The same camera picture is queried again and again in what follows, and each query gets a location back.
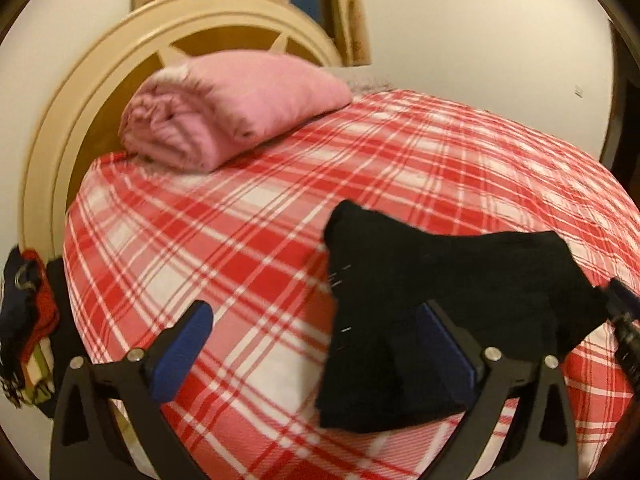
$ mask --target red and white plaid bedspread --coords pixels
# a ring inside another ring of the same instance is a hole
[[[594,284],[617,275],[640,291],[640,214],[607,170],[415,92],[360,98],[207,176],[104,156],[68,214],[76,323],[99,363],[148,346],[196,298],[213,306],[213,334],[163,408],[212,478],[417,478],[459,420],[369,436],[318,428],[334,316],[321,232],[344,198],[439,234],[555,230]],[[584,476],[631,397],[613,351],[602,327],[564,364]]]

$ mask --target bed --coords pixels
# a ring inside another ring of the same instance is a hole
[[[64,255],[96,363],[148,346],[196,298],[214,307],[204,352],[163,408],[212,478],[417,478],[460,420],[366,436],[318,428],[313,401],[334,313],[321,231],[342,199],[439,234],[555,230],[592,283],[619,276],[640,291],[640,213],[607,170],[562,140],[417,92],[360,96],[207,176],[128,158],[116,132],[139,84],[185,54],[229,48],[340,64],[324,31],[277,0],[143,7],[50,102],[20,212],[22,246]],[[603,326],[563,365],[582,476],[632,397],[613,351]]]

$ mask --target black cloth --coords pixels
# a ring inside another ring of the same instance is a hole
[[[604,295],[554,232],[431,235],[344,201],[324,242],[337,300],[316,401],[324,428],[386,431],[462,411],[418,339],[427,300],[484,348],[533,362],[562,360],[607,319]]]
[[[60,324],[56,331],[49,336],[54,359],[53,384],[56,391],[51,400],[39,404],[38,408],[46,416],[53,418],[58,403],[58,393],[62,389],[62,381],[65,378],[69,362],[76,356],[82,356],[86,359],[89,359],[89,356],[84,348],[82,339],[80,339],[76,322],[71,314],[71,303],[69,301],[65,266],[62,258],[51,260],[47,264],[47,277],[56,305],[60,311]]]
[[[4,264],[0,307],[0,376],[5,392],[15,398],[24,387],[20,355],[38,320],[35,296],[40,287],[37,262],[25,260],[15,246]]]

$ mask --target mattress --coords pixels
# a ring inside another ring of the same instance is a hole
[[[562,140],[416,92],[360,97],[206,176],[106,155],[68,212],[76,324],[101,363],[147,347],[196,298],[212,305],[212,335],[162,407],[212,478],[417,478],[460,420],[370,435],[318,428],[335,309],[321,233],[343,199],[436,234],[554,230],[594,285],[619,276],[640,291],[640,213],[604,167]],[[582,476],[632,396],[614,343],[600,327],[562,366]]]

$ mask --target red cloth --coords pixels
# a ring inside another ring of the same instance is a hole
[[[459,420],[319,430],[334,316],[321,237],[345,198],[434,234],[554,230],[593,285],[619,275],[640,292],[640,212],[606,168],[568,142],[417,92],[357,98],[206,176],[106,155],[66,224],[78,331],[93,362],[117,360],[192,300],[212,305],[213,334],[162,409],[213,478],[415,479]],[[562,367],[582,478],[632,396],[615,348],[600,327]]]
[[[30,338],[22,349],[22,354],[20,355],[20,361],[26,363],[29,361],[31,354],[33,354],[33,349],[40,340],[46,338],[56,329],[60,322],[60,312],[58,311],[58,306],[56,305],[56,301],[53,297],[53,291],[51,290],[49,280],[47,279],[46,267],[38,256],[38,253],[32,249],[25,249],[22,252],[22,257],[25,260],[37,261],[38,269],[40,270],[40,279],[42,280],[40,288],[36,293],[38,320],[36,325],[33,327],[33,332],[31,332]]]

